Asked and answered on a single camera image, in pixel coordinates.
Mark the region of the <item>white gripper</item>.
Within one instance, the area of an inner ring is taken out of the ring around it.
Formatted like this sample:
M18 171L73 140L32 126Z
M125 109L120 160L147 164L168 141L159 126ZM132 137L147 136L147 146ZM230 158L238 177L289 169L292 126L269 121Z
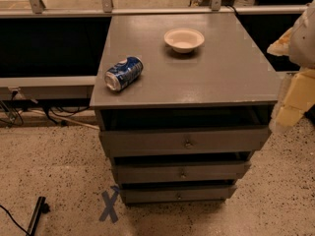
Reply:
M274 56L288 56L291 32L292 29L288 29L267 48L267 52ZM303 69L292 77L284 104L288 107L278 102L273 109L269 123L272 132L288 131L303 117L303 112L307 112L315 104L314 69Z

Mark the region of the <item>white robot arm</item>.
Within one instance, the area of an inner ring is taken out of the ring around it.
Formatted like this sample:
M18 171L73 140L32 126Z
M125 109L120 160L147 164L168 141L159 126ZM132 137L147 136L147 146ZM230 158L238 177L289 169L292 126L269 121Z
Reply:
M267 52L287 56L300 67L293 76L285 75L269 127L273 133L293 127L315 105L315 4L311 3L294 25Z

